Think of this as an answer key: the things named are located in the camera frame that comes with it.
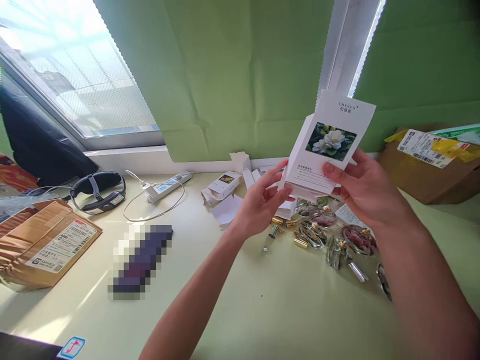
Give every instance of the desk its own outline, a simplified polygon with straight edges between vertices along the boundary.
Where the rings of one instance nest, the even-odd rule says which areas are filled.
[[[103,234],[52,289],[13,293],[0,287],[0,331],[61,346],[72,336],[84,337],[87,342],[77,359],[137,359],[159,318],[221,236],[200,196],[215,176],[195,174],[178,207],[146,223],[170,224],[174,232],[145,299],[109,300],[107,292],[113,248],[130,225],[122,216],[124,203],[90,217]],[[145,180],[161,183],[169,177]],[[141,191],[131,178],[126,186],[127,201]],[[245,192],[244,184],[235,191],[242,197]],[[154,215],[180,194],[177,189],[158,204],[140,197],[128,214]],[[480,225],[405,197],[479,314]],[[324,250],[295,246],[290,229],[275,240],[267,230],[248,239],[192,359],[406,358],[393,306],[378,288],[376,262],[369,260],[358,262],[370,277],[360,284],[348,268],[337,272],[327,266]]]

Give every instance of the gold bottle cap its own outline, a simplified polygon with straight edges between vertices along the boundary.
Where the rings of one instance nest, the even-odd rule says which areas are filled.
[[[285,224],[286,224],[286,227],[287,227],[287,228],[291,228],[291,227],[297,225],[297,220],[285,221]]]
[[[306,249],[309,246],[309,244],[306,241],[296,236],[295,236],[295,239],[293,240],[293,243],[303,249]]]
[[[271,218],[271,222],[277,224],[278,226],[282,226],[285,220],[279,216],[274,216]]]

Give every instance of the charging cable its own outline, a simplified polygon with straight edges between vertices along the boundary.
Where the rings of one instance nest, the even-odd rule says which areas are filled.
[[[142,180],[141,178],[139,178],[137,175],[135,175],[133,172],[131,172],[130,170],[125,170],[127,174],[129,174],[131,177],[135,178],[138,180],[138,182],[140,183],[142,189],[144,189],[145,187],[147,186],[151,186],[151,185],[172,185],[171,182],[162,182],[162,183],[154,183],[154,182],[147,182],[147,181],[144,181]],[[127,219],[128,221],[132,222],[132,223],[139,223],[139,222],[144,222],[144,221],[149,221],[149,220],[152,220],[152,219],[155,219],[155,218],[158,218],[158,217],[161,217],[162,215],[168,213],[170,210],[172,210],[174,207],[177,206],[177,204],[180,202],[180,200],[182,200],[182,198],[184,197],[185,195],[185,187],[184,185],[179,182],[179,184],[181,185],[181,188],[183,190],[183,192],[181,193],[181,196],[180,198],[176,201],[176,203],[174,203],[168,210],[165,210],[164,212],[162,213],[159,213],[155,216],[151,216],[151,217],[146,217],[144,219],[131,219],[131,218],[128,218],[127,215],[125,215],[125,211],[127,210],[127,208],[129,207],[129,205],[136,199],[138,198],[140,195],[142,195],[145,190],[143,190],[141,193],[139,193],[137,196],[135,196],[132,200],[130,200],[128,202],[128,204],[125,206],[125,208],[123,208],[123,217],[125,219]]]

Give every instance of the glass perfume bottle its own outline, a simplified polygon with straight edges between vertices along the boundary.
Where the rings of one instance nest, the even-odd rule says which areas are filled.
[[[332,227],[337,223],[337,215],[328,206],[311,210],[308,218],[312,223],[317,223],[324,228]]]
[[[296,203],[296,211],[300,214],[300,216],[307,217],[309,216],[312,210],[316,210],[319,207],[310,201],[298,199]]]
[[[328,236],[316,223],[305,220],[298,226],[298,237],[309,242],[314,249],[321,249],[327,243]]]
[[[375,238],[370,233],[370,230],[365,227],[346,225],[341,229],[340,233],[358,255],[372,256],[378,251]]]
[[[347,242],[339,237],[331,237],[326,244],[326,263],[339,270],[347,262],[347,257]]]

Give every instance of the brand logo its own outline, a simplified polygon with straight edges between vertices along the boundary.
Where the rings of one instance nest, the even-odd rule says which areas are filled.
[[[354,111],[355,109],[359,108],[358,105],[350,105],[344,102],[339,102],[338,106],[340,107],[340,111],[343,111],[344,113],[349,113],[349,114],[351,114],[352,111]]]

